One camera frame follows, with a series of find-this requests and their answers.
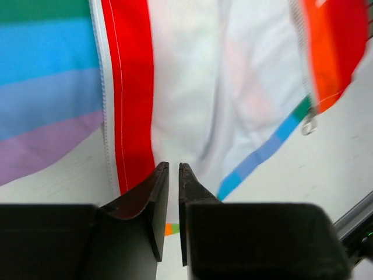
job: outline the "purple stripe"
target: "purple stripe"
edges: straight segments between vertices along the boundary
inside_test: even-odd
[[[0,142],[0,186],[55,163],[102,122],[103,112],[100,110]]]

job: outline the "metal zipper slider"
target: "metal zipper slider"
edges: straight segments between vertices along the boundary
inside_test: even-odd
[[[309,135],[317,129],[316,110],[311,107],[308,109],[308,115],[304,118],[302,125],[302,134]]]

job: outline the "rainbow stripe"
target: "rainbow stripe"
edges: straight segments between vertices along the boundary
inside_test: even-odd
[[[275,133],[259,149],[248,155],[221,183],[217,197],[224,200],[237,188],[261,163],[269,159],[297,128],[308,114],[311,99],[306,97],[283,121]],[[166,236],[180,232],[178,224],[166,225]]]
[[[0,185],[59,160],[103,122],[87,0],[0,1]]]

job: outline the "red stripe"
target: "red stripe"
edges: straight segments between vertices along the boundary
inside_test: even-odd
[[[153,47],[146,0],[102,0],[114,79],[115,154],[121,193],[154,169]]]
[[[342,93],[362,59],[368,41],[368,7],[365,0],[328,0],[329,24],[337,55]]]

